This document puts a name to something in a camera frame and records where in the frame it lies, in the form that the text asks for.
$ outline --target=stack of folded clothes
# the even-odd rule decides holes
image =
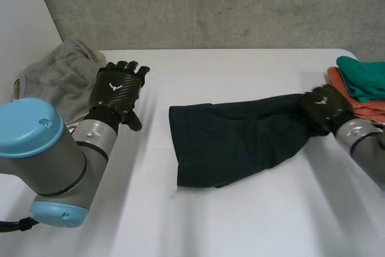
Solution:
[[[327,70],[330,82],[348,99],[356,115],[385,122],[385,62],[339,57],[337,65]]]

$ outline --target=gray cloth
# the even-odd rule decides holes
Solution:
[[[88,113],[88,98],[103,65],[83,42],[68,39],[18,76],[15,97],[46,100],[69,126]]]

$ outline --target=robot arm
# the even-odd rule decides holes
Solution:
[[[133,109],[150,69],[141,67],[135,73],[137,65],[119,61],[99,70],[90,113],[72,135],[55,109],[41,99],[0,107],[0,173],[20,177],[37,193],[30,209],[34,224],[74,228],[85,220],[119,124],[141,129]]]
[[[315,88],[301,101],[306,114],[332,132],[341,147],[385,189],[384,126],[354,115],[353,107],[331,85]]]
[[[384,190],[385,131],[367,120],[352,119],[335,136],[341,147]]]

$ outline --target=folded towel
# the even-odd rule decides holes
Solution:
[[[359,102],[385,99],[385,62],[364,63],[339,57],[337,65],[346,89]]]
[[[343,83],[342,75],[337,67],[329,67],[327,74],[331,84],[351,103],[357,116],[363,119],[385,122],[385,101],[375,100],[361,103],[349,95]]]
[[[294,156],[326,135],[300,107],[302,94],[232,104],[170,107],[183,187],[223,187]]]
[[[97,71],[105,62],[101,52],[79,40],[68,39],[17,77],[14,99],[44,99],[70,126],[88,113],[88,98]]]

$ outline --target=dark cloth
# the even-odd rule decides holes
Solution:
[[[279,165],[309,137],[326,135],[305,116],[302,97],[170,107],[178,186],[223,187]]]

